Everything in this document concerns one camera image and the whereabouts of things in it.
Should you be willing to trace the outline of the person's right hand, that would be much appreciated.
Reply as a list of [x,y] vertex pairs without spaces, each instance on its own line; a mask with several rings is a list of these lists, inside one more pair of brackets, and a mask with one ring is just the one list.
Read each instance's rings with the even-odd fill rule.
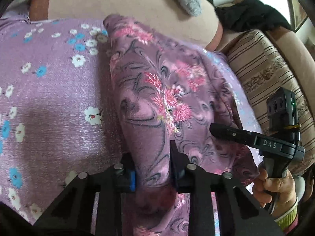
[[262,207],[273,201],[273,197],[267,191],[279,195],[272,213],[274,218],[278,218],[290,210],[297,200],[295,181],[290,171],[287,171],[287,176],[284,178],[269,178],[268,172],[260,164],[259,176],[254,180],[252,192]]

